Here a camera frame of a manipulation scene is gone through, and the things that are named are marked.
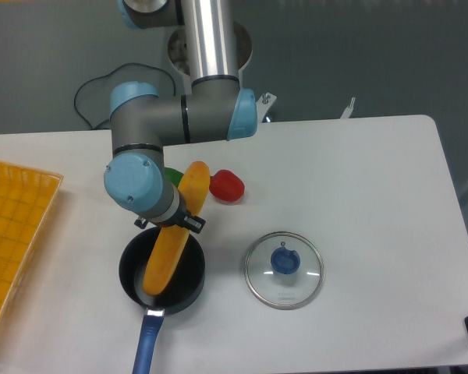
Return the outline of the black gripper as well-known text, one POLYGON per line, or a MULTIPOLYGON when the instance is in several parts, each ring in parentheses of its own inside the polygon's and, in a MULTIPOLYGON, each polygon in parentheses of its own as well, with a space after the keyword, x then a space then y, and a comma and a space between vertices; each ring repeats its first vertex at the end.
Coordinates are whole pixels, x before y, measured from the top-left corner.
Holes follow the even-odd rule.
POLYGON ((148 221, 158 227, 171 227, 173 225, 178 225, 184 227, 193 233, 199 234, 206 224, 206 220, 198 216, 187 215, 186 204, 180 202, 176 206, 170 206, 164 213, 158 214, 158 212, 153 210, 148 210, 146 212, 146 219, 143 217, 138 217, 134 224, 140 228, 145 229, 148 225, 148 221))

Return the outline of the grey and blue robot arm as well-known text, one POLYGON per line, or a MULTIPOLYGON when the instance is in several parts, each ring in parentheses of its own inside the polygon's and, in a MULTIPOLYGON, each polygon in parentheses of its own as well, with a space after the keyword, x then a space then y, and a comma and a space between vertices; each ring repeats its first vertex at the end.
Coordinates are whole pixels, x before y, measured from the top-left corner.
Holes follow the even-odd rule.
POLYGON ((165 146, 232 140, 257 131, 254 92, 242 88, 231 5, 227 1, 121 1, 135 29, 182 25, 191 91, 162 98, 149 83, 118 85, 110 96, 112 161, 104 174, 109 196, 159 227, 200 232, 204 221, 165 177, 165 146))

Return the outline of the white metal robot base frame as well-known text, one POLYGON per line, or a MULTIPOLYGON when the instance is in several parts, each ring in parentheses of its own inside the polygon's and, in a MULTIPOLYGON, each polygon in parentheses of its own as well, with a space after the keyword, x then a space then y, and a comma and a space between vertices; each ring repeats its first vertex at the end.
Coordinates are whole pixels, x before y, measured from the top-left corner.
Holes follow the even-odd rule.
MULTIPOLYGON (((272 93, 266 92, 263 93, 260 98, 257 100, 257 122, 258 123, 270 123, 271 119, 269 118, 269 111, 275 105, 277 97, 272 93)), ((352 97, 349 104, 343 110, 340 119, 349 119, 352 116, 354 105, 356 103, 356 97, 352 97)))

